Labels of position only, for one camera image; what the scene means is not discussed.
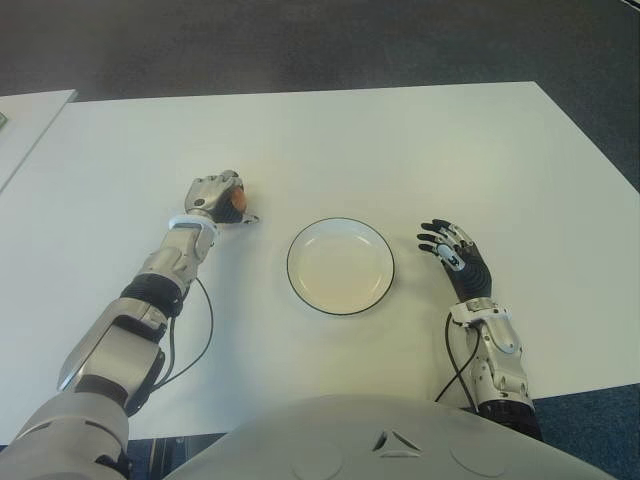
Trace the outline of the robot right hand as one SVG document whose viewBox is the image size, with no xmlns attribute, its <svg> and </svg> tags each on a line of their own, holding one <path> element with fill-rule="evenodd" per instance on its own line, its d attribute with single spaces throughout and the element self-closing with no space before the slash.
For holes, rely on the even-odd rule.
<svg viewBox="0 0 640 480">
<path fill-rule="evenodd" d="M 460 302 L 490 297 L 492 277 L 477 244 L 458 225 L 433 219 L 421 224 L 418 248 L 436 257 Z"/>
</svg>

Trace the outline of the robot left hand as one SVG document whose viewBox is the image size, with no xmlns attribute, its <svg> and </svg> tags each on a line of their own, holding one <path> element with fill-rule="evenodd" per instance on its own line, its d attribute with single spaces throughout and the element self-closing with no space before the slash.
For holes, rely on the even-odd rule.
<svg viewBox="0 0 640 480">
<path fill-rule="evenodd" d="M 247 212 L 248 200 L 241 177 L 233 170 L 196 178 L 186 195 L 185 212 L 217 224 L 255 224 L 259 217 Z"/>
</svg>

